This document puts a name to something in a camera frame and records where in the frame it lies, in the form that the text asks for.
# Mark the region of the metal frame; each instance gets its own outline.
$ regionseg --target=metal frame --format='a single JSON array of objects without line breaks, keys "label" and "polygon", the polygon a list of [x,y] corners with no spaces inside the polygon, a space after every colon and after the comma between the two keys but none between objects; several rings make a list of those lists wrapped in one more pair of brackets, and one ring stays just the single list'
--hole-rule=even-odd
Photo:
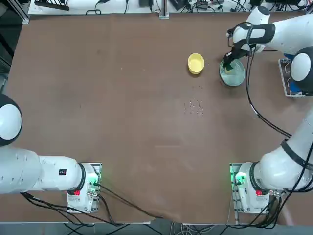
[{"label": "metal frame", "polygon": [[23,20],[22,24],[29,23],[29,15],[27,12],[24,11],[22,5],[19,3],[18,0],[7,0],[7,2],[12,6],[15,12],[20,16]]},{"label": "metal frame", "polygon": [[159,14],[160,19],[169,19],[170,14],[167,11],[167,0],[162,0],[161,12]]},{"label": "metal frame", "polygon": [[[238,186],[235,182],[236,174],[239,172],[242,163],[230,163],[229,164],[229,172],[230,172],[230,180],[231,180],[231,190],[232,190],[232,201],[234,204],[234,213],[235,213],[235,224],[240,224],[239,222],[239,213],[244,213],[243,206],[241,204]],[[269,209],[267,208],[263,214],[268,214]]]}]

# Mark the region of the floor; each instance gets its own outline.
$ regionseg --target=floor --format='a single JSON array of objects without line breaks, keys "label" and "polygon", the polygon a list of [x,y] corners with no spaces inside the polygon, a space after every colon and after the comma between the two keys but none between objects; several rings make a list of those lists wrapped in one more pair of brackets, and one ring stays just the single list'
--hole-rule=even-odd
[{"label": "floor", "polygon": [[[163,235],[170,234],[171,222],[163,219],[156,219],[151,222],[151,227],[161,232]],[[180,232],[180,224],[176,224],[176,234]],[[78,232],[83,235],[105,235],[110,233],[117,228],[108,224],[96,224],[94,227],[86,228],[83,227]],[[224,229],[224,225],[219,225],[213,228],[208,233],[203,233],[203,235],[219,235]],[[0,224],[0,235],[17,235],[17,234],[32,234],[32,235],[67,235],[71,232],[64,224]],[[286,227],[286,226],[276,226],[273,230],[265,229],[227,229],[223,235],[311,235],[313,232],[313,227]],[[157,232],[152,231],[144,225],[130,225],[116,233],[115,235],[157,235]]]}]

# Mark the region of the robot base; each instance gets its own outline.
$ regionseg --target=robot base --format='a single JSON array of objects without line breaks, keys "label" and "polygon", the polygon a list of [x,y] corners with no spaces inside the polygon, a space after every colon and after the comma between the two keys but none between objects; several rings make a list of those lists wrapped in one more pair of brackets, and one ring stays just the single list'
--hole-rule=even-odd
[{"label": "robot base", "polygon": [[250,180],[251,166],[252,163],[243,163],[239,172],[236,174],[235,182],[238,187],[243,212],[259,214],[268,205],[269,193],[266,195],[257,195]]},{"label": "robot base", "polygon": [[[85,183],[79,192],[74,195],[67,193],[67,206],[77,210],[91,213],[97,212],[99,206],[99,186],[93,183],[99,183],[101,179],[101,163],[82,163],[86,171]],[[68,210],[70,213],[79,213],[77,211]]]}]

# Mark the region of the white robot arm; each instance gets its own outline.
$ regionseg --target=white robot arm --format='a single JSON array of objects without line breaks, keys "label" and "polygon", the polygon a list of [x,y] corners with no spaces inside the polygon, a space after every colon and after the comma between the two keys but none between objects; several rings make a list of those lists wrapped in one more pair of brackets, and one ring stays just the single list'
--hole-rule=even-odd
[{"label": "white robot arm", "polygon": [[[265,46],[293,55],[291,78],[305,95],[313,95],[313,15],[268,23],[269,11],[256,7],[247,19],[227,32],[232,37],[232,50],[224,56],[224,68],[230,62],[261,52]],[[244,163],[236,183],[245,213],[260,213],[268,204],[269,190],[291,190],[305,167],[313,143],[313,108],[293,136],[265,154],[259,162]],[[313,157],[296,189],[313,188]]]},{"label": "white robot arm", "polygon": [[38,156],[7,146],[20,134],[22,113],[18,105],[0,94],[0,194],[30,190],[67,191],[68,206],[91,212],[99,176],[89,163],[64,156]]}]

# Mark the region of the power cable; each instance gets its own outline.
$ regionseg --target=power cable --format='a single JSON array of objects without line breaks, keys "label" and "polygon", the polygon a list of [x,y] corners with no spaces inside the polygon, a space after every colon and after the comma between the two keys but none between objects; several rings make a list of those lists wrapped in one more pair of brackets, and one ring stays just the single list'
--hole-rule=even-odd
[{"label": "power cable", "polygon": [[78,228],[73,229],[73,228],[71,228],[69,225],[64,224],[65,227],[67,227],[68,229],[71,230],[71,232],[69,232],[67,235],[70,235],[70,234],[72,234],[72,233],[76,233],[76,234],[79,234],[79,235],[83,235],[83,234],[81,234],[80,232],[78,232],[77,230],[79,230],[79,229],[82,228],[82,227],[93,227],[94,225],[95,225],[95,224],[82,224],[82,225],[80,225]]},{"label": "power cable", "polygon": [[96,5],[94,6],[94,10],[88,10],[86,11],[86,15],[88,15],[89,12],[94,12],[96,15],[101,15],[102,12],[99,9],[96,9],[97,5],[101,3],[102,0],[99,0]]},{"label": "power cable", "polygon": [[101,199],[101,201],[103,202],[103,204],[104,204],[105,207],[106,207],[106,211],[107,211],[107,214],[108,214],[108,217],[109,217],[110,222],[111,222],[114,226],[121,226],[121,225],[123,225],[123,224],[116,224],[116,223],[114,222],[114,220],[112,219],[112,216],[111,216],[111,213],[110,213],[110,210],[109,210],[109,206],[108,206],[106,200],[105,200],[104,197],[103,197],[102,195],[100,195],[100,194],[98,195],[98,197]]},{"label": "power cable", "polygon": [[126,0],[126,7],[125,7],[125,11],[124,11],[124,14],[126,14],[126,11],[127,11],[127,7],[128,7],[128,1],[129,1],[129,0]]},{"label": "power cable", "polygon": [[[81,213],[81,214],[84,214],[84,215],[86,215],[86,216],[88,216],[88,217],[97,219],[97,220],[99,220],[99,221],[101,221],[101,222],[105,222],[105,223],[108,223],[108,224],[112,224],[112,223],[109,222],[109,221],[106,221],[106,220],[104,220],[104,219],[102,219],[102,218],[99,218],[99,217],[97,217],[97,216],[91,215],[91,214],[86,213],[86,212],[84,212],[84,211],[78,210],[78,209],[76,209],[76,208],[72,208],[72,207],[68,207],[68,206],[62,206],[62,205],[56,205],[56,204],[53,204],[53,203],[46,202],[46,201],[44,201],[44,200],[40,200],[40,199],[38,199],[38,198],[35,198],[33,195],[31,195],[30,193],[27,193],[27,192],[21,193],[21,195],[22,195],[26,200],[28,200],[29,202],[31,202],[32,204],[34,204],[34,205],[36,205],[36,206],[38,206],[38,207],[43,207],[43,208],[48,208],[48,209],[51,208],[51,210],[59,211],[59,213],[60,213],[60,211],[63,211],[63,210],[61,210],[60,208],[66,209],[66,210],[72,210],[72,211],[76,211],[76,212],[79,212],[79,213]],[[44,205],[36,204],[36,203],[34,203],[34,202],[32,202],[32,201],[36,201],[36,202],[45,204],[45,205],[47,205],[47,207],[44,206]],[[70,212],[65,211],[65,210],[64,210],[63,212],[74,216],[74,217],[80,222],[80,224],[83,224],[75,215],[73,215],[73,213],[70,213]]]},{"label": "power cable", "polygon": [[116,229],[116,230],[114,230],[114,231],[112,231],[112,232],[109,232],[109,233],[107,233],[107,234],[104,234],[104,235],[111,235],[111,234],[114,234],[114,233],[120,231],[121,229],[126,228],[127,226],[130,226],[130,224],[126,224],[126,225],[124,225],[124,226],[122,226],[122,227],[120,227],[120,228],[118,228],[118,229]]},{"label": "power cable", "polygon": [[221,10],[222,10],[222,12],[224,12],[224,11],[223,11],[223,6],[220,4],[219,0],[216,0],[216,2],[217,2],[217,3],[218,3],[218,5],[219,5],[219,7],[218,7],[217,9],[221,9]]},{"label": "power cable", "polygon": [[80,229],[81,227],[83,227],[84,224],[81,225],[81,226],[79,226],[77,229],[73,229],[73,228],[71,228],[71,227],[70,227],[69,225],[67,225],[67,224],[64,224],[64,226],[67,227],[68,229],[72,230],[72,231],[71,231],[70,233],[68,233],[67,235],[70,235],[70,234],[72,234],[72,233],[76,233],[76,234],[78,234],[78,235],[84,235],[84,234],[82,234],[82,233],[80,233],[80,232],[77,231],[78,229]]},{"label": "power cable", "polygon": [[243,11],[246,11],[246,9],[244,8],[244,6],[242,6],[242,5],[239,3],[240,0],[238,0],[238,1],[230,0],[230,1],[232,1],[232,2],[234,2],[234,3],[238,3],[238,5],[240,6],[240,8],[241,8]]},{"label": "power cable", "polygon": [[160,6],[159,6],[159,4],[158,4],[158,2],[157,2],[157,0],[156,0],[156,4],[157,4],[157,7],[158,7],[159,11],[162,11]]},{"label": "power cable", "polygon": [[127,205],[129,206],[132,206],[134,208],[136,208],[137,210],[141,211],[142,213],[148,215],[148,216],[151,216],[151,217],[154,217],[154,218],[158,218],[158,219],[163,219],[163,217],[161,216],[157,216],[157,215],[154,215],[154,214],[151,214],[150,212],[147,212],[145,211],[144,209],[140,208],[139,206],[135,205],[134,203],[131,203],[130,201],[126,200],[125,198],[121,197],[120,195],[118,195],[117,193],[113,192],[112,190],[110,190],[109,188],[101,185],[101,184],[98,184],[98,183],[94,183],[93,185],[95,186],[99,186],[103,189],[105,189],[106,191],[110,192],[111,194],[113,194],[115,197],[117,197],[118,199],[122,200],[124,203],[126,203]]},{"label": "power cable", "polygon": [[148,224],[144,224],[144,226],[148,227],[149,229],[151,229],[151,230],[155,231],[156,233],[158,233],[158,234],[160,234],[160,235],[163,235],[163,233],[161,233],[160,231],[158,231],[158,230],[156,230],[156,229],[152,228],[152,227],[151,227],[151,226],[149,226]]},{"label": "power cable", "polygon": [[277,127],[276,125],[274,125],[273,123],[271,123],[269,120],[267,120],[265,117],[263,117],[261,115],[261,113],[255,108],[255,106],[253,105],[252,103],[252,100],[250,98],[250,95],[249,95],[249,83],[250,83],[250,69],[251,69],[251,65],[252,65],[252,61],[253,61],[253,58],[254,58],[254,54],[255,54],[255,50],[256,50],[256,47],[254,48],[254,52],[252,54],[252,58],[251,58],[251,63],[249,64],[249,61],[250,61],[250,56],[248,57],[248,62],[247,62],[247,69],[246,69],[246,93],[247,93],[247,97],[248,97],[248,101],[249,101],[249,104],[250,106],[252,107],[252,109],[254,110],[255,114],[258,116],[258,118],[260,120],[262,120],[265,124],[267,124],[268,126],[270,126],[272,129],[274,129],[275,131],[279,132],[280,134],[286,136],[287,138],[290,138],[291,137],[291,134],[289,134],[288,132],[280,129],[279,127]]}]

